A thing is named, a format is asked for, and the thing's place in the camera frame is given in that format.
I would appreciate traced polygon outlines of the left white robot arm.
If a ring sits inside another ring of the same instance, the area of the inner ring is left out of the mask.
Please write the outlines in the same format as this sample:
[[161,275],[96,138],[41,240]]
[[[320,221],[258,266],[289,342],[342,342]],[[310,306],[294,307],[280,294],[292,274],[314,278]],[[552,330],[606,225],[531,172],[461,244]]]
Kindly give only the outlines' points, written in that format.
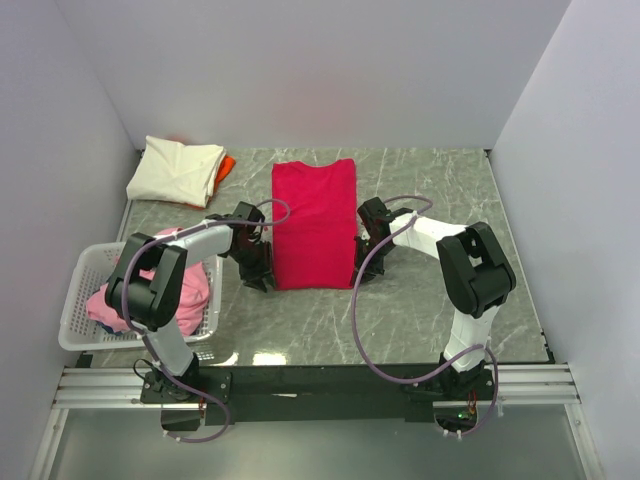
[[105,303],[150,353],[152,387],[162,385],[179,402],[205,395],[198,357],[176,318],[186,270],[209,257],[229,257],[244,286],[268,291],[276,285],[271,244],[262,239],[270,224],[258,205],[240,202],[230,214],[210,215],[171,234],[128,238],[109,277]]

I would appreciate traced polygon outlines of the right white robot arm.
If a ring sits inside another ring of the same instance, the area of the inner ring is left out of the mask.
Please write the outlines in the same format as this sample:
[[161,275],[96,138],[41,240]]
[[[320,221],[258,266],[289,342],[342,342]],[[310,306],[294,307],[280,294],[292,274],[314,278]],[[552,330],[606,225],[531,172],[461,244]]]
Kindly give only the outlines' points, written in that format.
[[[400,385],[419,386],[432,380],[452,399],[495,381],[485,370],[485,357],[493,320],[510,293],[516,276],[492,228],[485,222],[457,225],[423,215],[425,207],[392,211],[378,197],[365,201],[357,214],[368,235],[357,237],[351,283],[351,327],[365,364],[381,378]],[[430,373],[402,379],[385,373],[368,357],[357,328],[359,287],[384,273],[384,258],[396,247],[405,247],[439,262],[445,290],[454,307],[449,340],[439,366]]]

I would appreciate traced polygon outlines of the red t shirt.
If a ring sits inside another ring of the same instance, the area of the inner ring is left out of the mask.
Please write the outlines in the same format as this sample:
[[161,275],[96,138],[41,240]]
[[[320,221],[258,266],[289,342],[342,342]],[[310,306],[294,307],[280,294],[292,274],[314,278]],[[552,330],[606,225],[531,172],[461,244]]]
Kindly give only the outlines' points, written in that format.
[[339,159],[328,166],[278,163],[271,172],[275,204],[273,264],[277,288],[348,289],[358,233],[356,166]]

